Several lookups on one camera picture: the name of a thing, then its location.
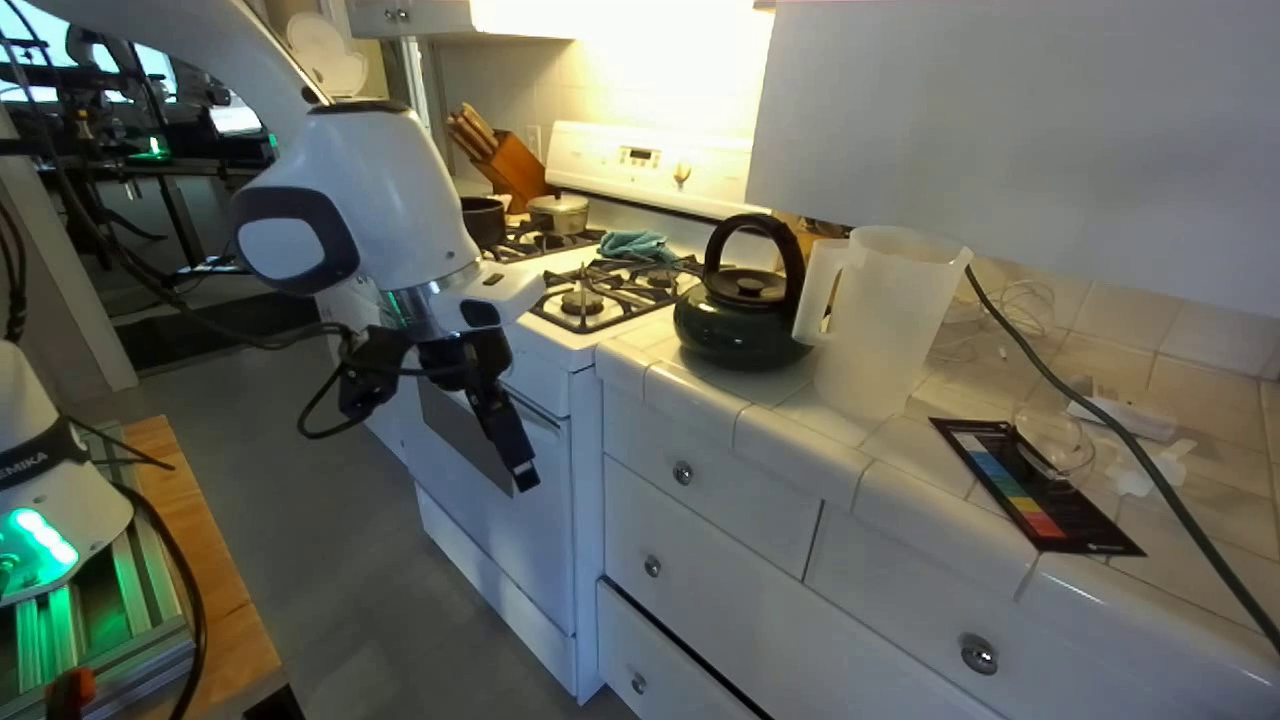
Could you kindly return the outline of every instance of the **cabinet drawer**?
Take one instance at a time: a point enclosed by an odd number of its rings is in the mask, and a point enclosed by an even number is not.
[[[621,463],[606,578],[771,715],[987,715]]]
[[[932,566],[856,517],[823,517],[808,584],[996,713],[1045,720],[1196,715],[1177,710],[1168,688],[1134,688],[1107,653],[1056,637],[1013,597]]]
[[[606,403],[603,454],[710,522],[788,578],[805,572],[819,500],[679,428],[642,403]]]
[[[598,676],[635,715],[756,715],[606,584],[598,584]]]

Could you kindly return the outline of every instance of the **black kettle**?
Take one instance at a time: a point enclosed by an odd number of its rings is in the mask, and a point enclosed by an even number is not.
[[[719,264],[728,235],[767,235],[785,274]],[[785,370],[808,352],[791,341],[791,322],[805,290],[805,255],[794,234],[765,211],[728,216],[716,223],[701,283],[676,299],[676,337],[689,355],[719,370]]]

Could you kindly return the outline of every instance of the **range hood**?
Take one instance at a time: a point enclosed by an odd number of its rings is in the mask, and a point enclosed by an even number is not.
[[[747,201],[1280,317],[1276,0],[775,0]]]
[[[543,36],[570,42],[585,0],[344,0],[353,36]]]

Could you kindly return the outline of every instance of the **plastic container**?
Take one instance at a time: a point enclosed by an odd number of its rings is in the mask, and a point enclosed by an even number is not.
[[[816,345],[819,399],[868,426],[894,417],[966,255],[913,227],[856,227],[846,241],[819,241],[791,329],[794,341]]]

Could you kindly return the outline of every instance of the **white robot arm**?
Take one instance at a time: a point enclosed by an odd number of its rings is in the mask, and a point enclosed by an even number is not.
[[[535,305],[541,274],[480,264],[445,159],[407,110],[326,105],[240,0],[33,3],[153,46],[237,89],[284,143],[230,201],[244,264],[289,294],[319,294],[364,274],[385,294],[393,323],[373,355],[388,363],[393,352],[414,350],[437,383],[468,394],[517,487],[535,486],[533,450],[494,376],[509,370],[500,323]],[[369,413],[393,388],[388,374],[354,376],[347,395],[364,395]]]

